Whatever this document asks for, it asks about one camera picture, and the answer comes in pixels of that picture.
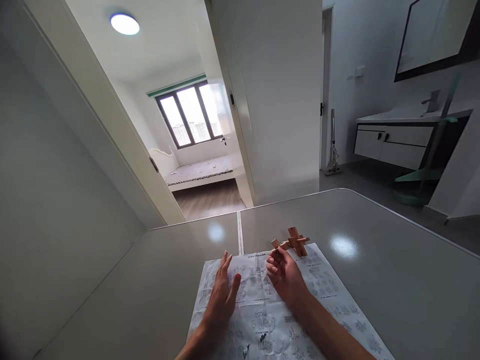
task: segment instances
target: headboard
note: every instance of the headboard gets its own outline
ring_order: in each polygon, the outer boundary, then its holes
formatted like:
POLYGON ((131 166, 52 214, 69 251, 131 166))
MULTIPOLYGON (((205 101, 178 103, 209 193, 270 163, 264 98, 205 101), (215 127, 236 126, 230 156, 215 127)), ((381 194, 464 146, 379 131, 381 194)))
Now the headboard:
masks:
POLYGON ((170 146, 169 148, 170 154, 167 154, 166 152, 155 147, 152 147, 150 150, 148 150, 163 178, 179 167, 179 162, 177 161, 172 148, 170 146))

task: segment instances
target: door latch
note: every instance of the door latch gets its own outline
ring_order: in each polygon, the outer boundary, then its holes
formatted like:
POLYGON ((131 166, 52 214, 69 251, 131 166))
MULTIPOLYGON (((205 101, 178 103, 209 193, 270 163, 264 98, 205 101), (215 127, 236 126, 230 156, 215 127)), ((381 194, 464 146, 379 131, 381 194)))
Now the door latch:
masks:
POLYGON ((153 168, 155 169, 155 171, 156 171, 157 173, 159 173, 159 172, 160 172, 160 171, 159 171, 159 167, 157 166, 157 164, 155 163, 155 161, 154 161, 151 157, 149 157, 149 159, 150 159, 150 162, 151 162, 151 164, 153 165, 153 168))

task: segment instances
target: bed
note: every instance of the bed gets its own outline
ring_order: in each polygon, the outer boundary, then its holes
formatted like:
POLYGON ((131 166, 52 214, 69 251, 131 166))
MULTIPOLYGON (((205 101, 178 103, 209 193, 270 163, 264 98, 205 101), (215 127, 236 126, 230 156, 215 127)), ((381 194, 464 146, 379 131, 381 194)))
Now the bed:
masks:
POLYGON ((151 148, 148 152, 170 191, 194 188, 234 178, 232 163, 228 155, 179 166, 171 148, 170 154, 157 148, 151 148))

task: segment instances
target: hand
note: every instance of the hand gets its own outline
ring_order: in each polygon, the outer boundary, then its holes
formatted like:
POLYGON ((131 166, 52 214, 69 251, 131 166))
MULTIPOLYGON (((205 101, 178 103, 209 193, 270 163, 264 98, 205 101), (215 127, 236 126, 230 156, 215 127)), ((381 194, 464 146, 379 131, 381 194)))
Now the hand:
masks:
POLYGON ((288 251, 281 247, 272 250, 266 258, 266 273, 290 311, 294 312, 294 309, 309 297, 310 292, 297 263, 288 251))
POLYGON ((200 331, 203 331, 209 339, 215 339, 227 329, 235 310, 237 292, 242 276, 239 273, 235 274, 229 291, 228 270, 231 261, 232 255, 227 258, 227 252, 225 251, 216 272, 215 283, 211 290, 205 314, 198 326, 200 331))

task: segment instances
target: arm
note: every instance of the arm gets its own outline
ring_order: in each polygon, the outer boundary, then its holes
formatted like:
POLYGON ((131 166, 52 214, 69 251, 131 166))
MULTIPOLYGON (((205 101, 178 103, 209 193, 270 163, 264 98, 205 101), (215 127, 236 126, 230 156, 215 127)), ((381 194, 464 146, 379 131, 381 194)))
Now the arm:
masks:
POLYGON ((228 272, 232 255, 227 258, 223 254, 220 266, 216 271, 215 282, 211 290, 210 300, 203 314, 200 325, 188 338, 185 346, 175 360, 202 359, 214 348, 216 339, 223 334, 235 310, 235 301, 242 276, 236 274, 231 281, 229 291, 228 272))
POLYGON ((280 247, 273 250, 267 258, 266 270, 278 295, 328 360, 375 359, 310 294, 299 267, 287 251, 280 247))

